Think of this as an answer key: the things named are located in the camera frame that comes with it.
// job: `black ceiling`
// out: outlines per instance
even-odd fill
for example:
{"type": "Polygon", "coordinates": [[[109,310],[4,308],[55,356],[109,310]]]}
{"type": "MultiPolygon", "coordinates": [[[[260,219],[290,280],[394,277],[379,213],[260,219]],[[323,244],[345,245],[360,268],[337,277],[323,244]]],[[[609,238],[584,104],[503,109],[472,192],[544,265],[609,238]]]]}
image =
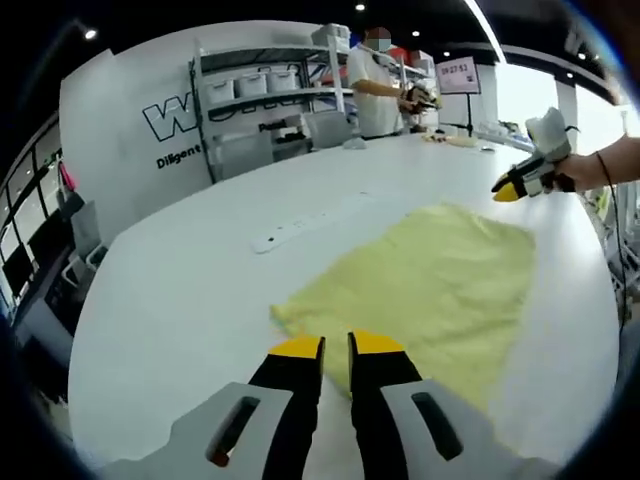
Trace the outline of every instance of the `black ceiling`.
{"type": "MultiPolygon", "coordinates": [[[[121,52],[152,38],[211,23],[270,19],[310,23],[340,23],[352,31],[383,25],[394,43],[437,52],[447,42],[486,42],[462,0],[368,0],[356,12],[354,0],[317,2],[210,2],[209,7],[153,7],[135,1],[93,0],[56,2],[53,7],[12,6],[11,25],[2,29],[5,102],[0,177],[35,130],[57,109],[60,80],[89,58],[110,48],[121,52]],[[87,42],[72,22],[80,19],[99,31],[87,42]],[[419,38],[411,36],[419,30],[419,38]]],[[[478,0],[499,41],[550,53],[579,63],[595,73],[598,67],[579,62],[564,51],[568,22],[555,0],[478,0]]]]}

